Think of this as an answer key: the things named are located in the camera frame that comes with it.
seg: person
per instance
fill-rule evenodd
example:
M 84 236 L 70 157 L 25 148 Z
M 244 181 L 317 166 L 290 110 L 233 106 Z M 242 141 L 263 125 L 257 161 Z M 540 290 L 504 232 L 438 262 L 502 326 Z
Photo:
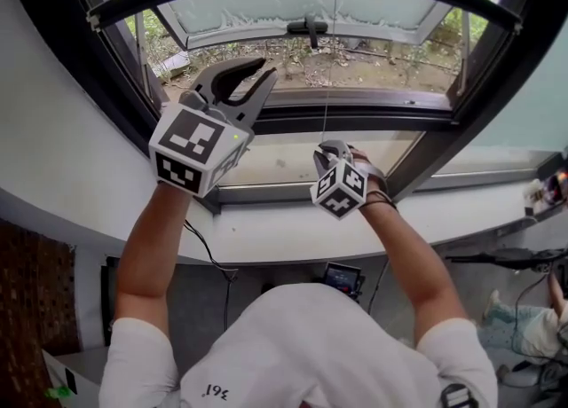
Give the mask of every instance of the person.
M 558 333 L 568 323 L 568 302 L 553 271 L 548 275 L 551 309 L 508 306 L 493 290 L 478 330 L 484 348 L 509 349 L 533 364 L 545 364 L 561 349 Z
M 360 213 L 414 307 L 415 349 L 332 287 L 277 286 L 252 302 L 179 380 L 166 291 L 192 197 L 159 184 L 119 264 L 100 407 L 415 408 L 442 406 L 443 396 L 454 397 L 444 406 L 477 400 L 475 406 L 496 407 L 493 366 L 445 265 L 376 192 L 378 181 L 369 178 Z

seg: green object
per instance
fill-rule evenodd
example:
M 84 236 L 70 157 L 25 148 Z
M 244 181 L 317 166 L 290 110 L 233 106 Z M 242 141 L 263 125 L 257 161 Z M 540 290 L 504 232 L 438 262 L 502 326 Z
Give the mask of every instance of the green object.
M 67 386 L 61 386 L 60 388 L 49 388 L 44 392 L 47 398 L 51 398 L 57 400 L 59 398 L 68 398 L 71 397 L 71 389 Z

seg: dirt ground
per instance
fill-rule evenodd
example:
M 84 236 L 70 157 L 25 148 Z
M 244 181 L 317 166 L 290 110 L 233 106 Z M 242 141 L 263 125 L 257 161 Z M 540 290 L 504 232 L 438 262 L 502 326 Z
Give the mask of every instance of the dirt ground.
M 198 73 L 222 59 L 264 56 L 264 69 L 276 67 L 275 88 L 386 88 L 446 92 L 459 72 L 459 47 L 427 43 L 412 47 L 401 43 L 363 41 L 356 49 L 323 40 L 312 50 L 304 39 L 227 44 L 189 54 L 190 67 L 163 86 L 171 100 L 178 100 Z M 259 74 L 237 90 L 247 90 Z

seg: string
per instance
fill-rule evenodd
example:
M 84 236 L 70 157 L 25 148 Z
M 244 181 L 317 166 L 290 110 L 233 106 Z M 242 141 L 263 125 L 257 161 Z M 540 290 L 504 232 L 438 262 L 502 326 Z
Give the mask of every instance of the string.
M 327 106 L 329 105 L 329 92 L 331 90 L 331 69 L 335 63 L 335 19 L 336 19 L 336 12 L 337 12 L 337 0 L 334 0 L 334 19 L 331 23 L 331 64 L 329 65 L 329 73 L 327 75 L 327 94 L 326 94 L 326 108 L 323 114 L 323 129 L 321 130 L 321 142 L 324 141 L 324 136 L 326 134 L 326 124 L 327 124 Z

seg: black window frame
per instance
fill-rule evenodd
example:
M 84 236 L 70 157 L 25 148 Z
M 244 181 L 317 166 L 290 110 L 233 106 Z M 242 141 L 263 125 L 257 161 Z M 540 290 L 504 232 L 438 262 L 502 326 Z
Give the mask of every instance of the black window frame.
M 159 114 L 152 99 L 143 91 L 137 75 L 134 39 L 123 23 L 119 22 L 103 31 L 93 31 L 86 19 L 88 12 L 92 15 L 93 7 L 96 8 L 99 4 L 104 6 L 110 1 L 21 0 L 61 63 L 124 136 L 148 155 L 147 142 Z M 469 0 L 470 8 L 471 5 L 476 9 L 476 6 L 486 5 L 479 4 L 476 0 L 474 2 L 472 4 Z M 546 12 L 551 3 L 555 3 L 554 14 Z M 157 2 L 154 0 L 152 5 L 157 5 Z M 396 200 L 401 200 L 426 183 L 508 104 L 539 65 L 568 14 L 568 3 L 562 0 L 501 0 L 500 5 L 509 11 L 500 13 L 497 8 L 492 8 L 491 15 L 495 17 L 496 13 L 499 14 L 501 24 L 508 29 L 494 24 L 487 26 L 468 58 L 468 88 L 463 95 L 458 96 L 459 79 L 456 79 L 446 93 L 449 105 L 439 101 L 438 108 L 410 106 L 407 98 L 413 94 L 417 97 L 417 104 L 426 100 L 417 91 L 361 90 L 353 93 L 354 100 L 347 100 L 345 91 L 332 91 L 329 95 L 328 130 L 387 129 L 424 132 L 389 175 L 390 190 Z M 518 29 L 514 25 L 518 22 L 509 18 L 511 15 L 518 15 L 523 22 L 518 34 L 513 30 Z M 51 24 L 54 18 L 59 23 L 57 28 Z M 62 31 L 68 37 L 62 37 Z M 164 100 L 158 80 L 153 74 L 150 76 L 154 100 Z M 325 110 L 321 91 L 311 90 L 300 100 L 298 95 L 302 94 L 301 91 L 276 90 L 259 115 L 254 126 L 255 132 L 271 134 L 319 131 Z M 536 169 L 538 175 L 543 171 L 541 168 Z M 533 175 L 531 170 L 525 172 L 523 175 L 509 174 L 509 178 L 503 176 L 497 182 L 510 182 L 521 176 L 529 179 Z M 487 184 L 496 182 L 492 179 Z M 477 180 L 468 184 L 460 181 L 458 184 L 480 185 L 483 182 Z M 267 201 L 270 202 L 309 200 L 305 196 L 305 187 L 296 187 L 296 194 L 290 194 L 290 189 L 287 190 L 286 186 L 264 188 L 265 192 L 268 192 L 266 189 L 272 189 L 267 196 Z M 214 214 L 220 212 L 222 205 L 231 203 L 226 201 L 225 193 L 218 188 L 200 201 Z

